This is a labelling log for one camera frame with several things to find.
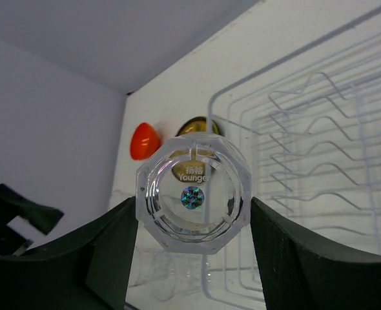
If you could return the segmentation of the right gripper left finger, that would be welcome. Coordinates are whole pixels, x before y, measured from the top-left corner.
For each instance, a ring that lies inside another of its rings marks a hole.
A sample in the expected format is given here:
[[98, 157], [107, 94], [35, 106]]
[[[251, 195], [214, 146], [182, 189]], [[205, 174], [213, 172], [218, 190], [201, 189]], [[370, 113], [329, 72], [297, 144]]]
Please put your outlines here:
[[0, 257], [0, 309], [124, 309], [135, 199], [21, 256]]

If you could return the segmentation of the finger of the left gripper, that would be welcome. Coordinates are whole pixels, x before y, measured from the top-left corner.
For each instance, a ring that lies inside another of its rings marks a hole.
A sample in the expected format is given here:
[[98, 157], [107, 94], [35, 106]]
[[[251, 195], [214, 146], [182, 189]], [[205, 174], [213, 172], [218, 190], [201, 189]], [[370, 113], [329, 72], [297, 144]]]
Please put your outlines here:
[[8, 226], [14, 218], [20, 217], [33, 228], [48, 235], [62, 219], [64, 213], [57, 208], [32, 202], [4, 183], [0, 184], [0, 257], [20, 256], [33, 244]]

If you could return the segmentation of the clear glass cup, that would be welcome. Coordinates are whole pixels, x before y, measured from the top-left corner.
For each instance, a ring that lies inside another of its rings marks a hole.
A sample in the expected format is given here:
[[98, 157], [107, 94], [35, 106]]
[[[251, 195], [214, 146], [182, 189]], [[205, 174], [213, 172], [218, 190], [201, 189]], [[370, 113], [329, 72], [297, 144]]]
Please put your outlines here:
[[137, 287], [156, 280], [157, 253], [155, 249], [134, 247], [128, 287]]
[[251, 217], [252, 174], [227, 138], [168, 139], [137, 171], [136, 218], [171, 253], [216, 254]]
[[198, 254], [158, 252], [152, 260], [152, 275], [150, 290], [159, 302], [199, 293], [211, 283], [209, 264], [203, 273]]

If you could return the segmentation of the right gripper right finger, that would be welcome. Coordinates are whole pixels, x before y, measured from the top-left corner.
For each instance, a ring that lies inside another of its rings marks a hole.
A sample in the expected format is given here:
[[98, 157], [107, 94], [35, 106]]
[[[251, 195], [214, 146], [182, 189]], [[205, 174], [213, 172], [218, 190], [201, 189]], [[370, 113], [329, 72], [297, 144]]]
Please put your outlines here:
[[267, 309], [381, 309], [381, 255], [323, 237], [251, 200]]

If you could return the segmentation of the yellow patterned plate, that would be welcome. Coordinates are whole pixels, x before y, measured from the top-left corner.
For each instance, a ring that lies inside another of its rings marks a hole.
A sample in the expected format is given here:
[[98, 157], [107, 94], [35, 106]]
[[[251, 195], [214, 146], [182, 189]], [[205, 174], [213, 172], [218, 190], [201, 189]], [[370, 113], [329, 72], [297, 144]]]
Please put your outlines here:
[[[221, 129], [215, 121], [212, 121], [212, 133], [223, 135]], [[181, 136], [191, 132], [205, 132], [207, 130], [207, 118], [205, 116], [197, 116], [188, 120], [178, 130], [176, 136]]]

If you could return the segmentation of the orange plastic bowl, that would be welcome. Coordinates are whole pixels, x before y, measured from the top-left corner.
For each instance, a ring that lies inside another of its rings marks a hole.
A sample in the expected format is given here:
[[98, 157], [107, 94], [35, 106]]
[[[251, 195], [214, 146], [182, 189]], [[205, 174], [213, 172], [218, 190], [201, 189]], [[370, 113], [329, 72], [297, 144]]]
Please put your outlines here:
[[140, 123], [130, 141], [130, 157], [141, 161], [150, 158], [161, 146], [158, 133], [148, 123]]

